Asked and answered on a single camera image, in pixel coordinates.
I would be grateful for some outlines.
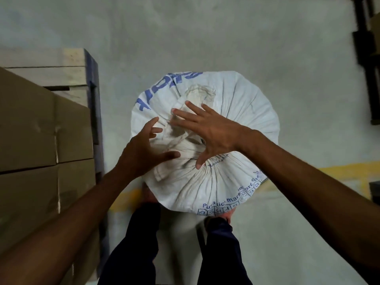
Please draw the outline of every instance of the right hand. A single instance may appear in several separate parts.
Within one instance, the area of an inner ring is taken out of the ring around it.
[[[251,129],[229,120],[202,104],[203,110],[190,101],[185,102],[195,114],[173,108],[175,116],[169,124],[189,129],[206,141],[206,149],[199,155],[195,167],[200,169],[207,159],[218,154],[239,150],[239,141]]]

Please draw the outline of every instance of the white sack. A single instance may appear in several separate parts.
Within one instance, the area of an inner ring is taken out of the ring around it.
[[[204,141],[191,131],[168,124],[172,108],[191,112],[184,104],[186,100],[197,106],[203,102],[222,116],[261,131],[276,144],[280,124],[260,89],[233,71],[168,74],[140,94],[132,110],[131,136],[159,116],[155,127],[163,128],[163,132],[150,140],[152,148],[181,153],[180,158],[144,175],[144,181],[170,210],[218,215],[245,202],[266,176],[236,151],[212,157],[197,170],[195,162],[206,148]]]

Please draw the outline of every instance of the stacked cardboard boxes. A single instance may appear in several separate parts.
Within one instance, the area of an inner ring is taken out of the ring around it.
[[[95,185],[89,108],[0,68],[0,254]],[[99,262],[98,230],[62,284]]]

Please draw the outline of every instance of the leg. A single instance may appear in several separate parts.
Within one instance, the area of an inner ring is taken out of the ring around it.
[[[206,226],[206,254],[203,256],[198,285],[217,282],[252,285],[241,260],[239,241],[232,234],[229,218],[211,218]]]
[[[133,213],[125,238],[109,256],[98,285],[155,284],[153,259],[159,251],[160,215],[159,203],[144,203]]]

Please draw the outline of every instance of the forearm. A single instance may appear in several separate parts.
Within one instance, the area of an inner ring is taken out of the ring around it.
[[[380,270],[380,207],[251,130],[240,151],[370,282]]]
[[[59,283],[84,241],[130,181],[112,170],[57,219],[4,254],[0,258],[0,284]]]

